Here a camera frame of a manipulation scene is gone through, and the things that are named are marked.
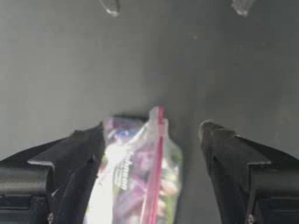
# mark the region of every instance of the ziplock bag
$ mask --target ziplock bag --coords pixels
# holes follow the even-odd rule
[[[150,120],[104,122],[105,156],[85,224],[172,224],[182,191],[183,154],[168,137],[163,108]]]
[[[256,0],[232,0],[232,7],[240,16],[247,16]]]

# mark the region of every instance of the plastic bag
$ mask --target plastic bag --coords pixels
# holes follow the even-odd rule
[[[256,0],[232,0],[232,7],[240,16],[247,16]]]
[[[168,137],[164,111],[147,123],[104,122],[105,157],[91,194],[85,224],[171,224],[182,190],[183,154]]]

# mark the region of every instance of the gray surface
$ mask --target gray surface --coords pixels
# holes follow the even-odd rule
[[[97,0],[0,1],[0,157],[163,104],[186,152],[178,222],[220,223],[198,126],[299,156],[299,3],[260,0],[248,18],[224,0],[121,6],[112,18]]]

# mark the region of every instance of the colorful packaging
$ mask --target colorful packaging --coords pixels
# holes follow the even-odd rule
[[[172,224],[182,191],[183,154],[168,137],[163,108],[148,122],[104,122],[105,156],[91,194],[85,224]]]

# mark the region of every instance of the black plastic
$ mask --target black plastic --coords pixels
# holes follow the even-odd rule
[[[214,122],[200,144],[223,224],[299,223],[299,161]]]
[[[101,127],[0,162],[0,224],[83,223],[104,152]]]

